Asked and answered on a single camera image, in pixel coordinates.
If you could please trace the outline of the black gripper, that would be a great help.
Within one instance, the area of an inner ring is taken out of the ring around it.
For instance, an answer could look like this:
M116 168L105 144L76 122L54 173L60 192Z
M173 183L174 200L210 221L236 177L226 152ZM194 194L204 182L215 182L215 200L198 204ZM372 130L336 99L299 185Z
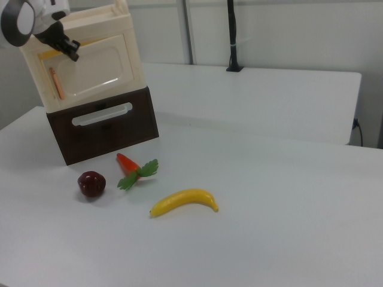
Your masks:
M77 53L80 43L70 40L64 33L63 24L55 22L44 32L36 33L35 37L43 44L67 55L72 61L76 62L79 58Z

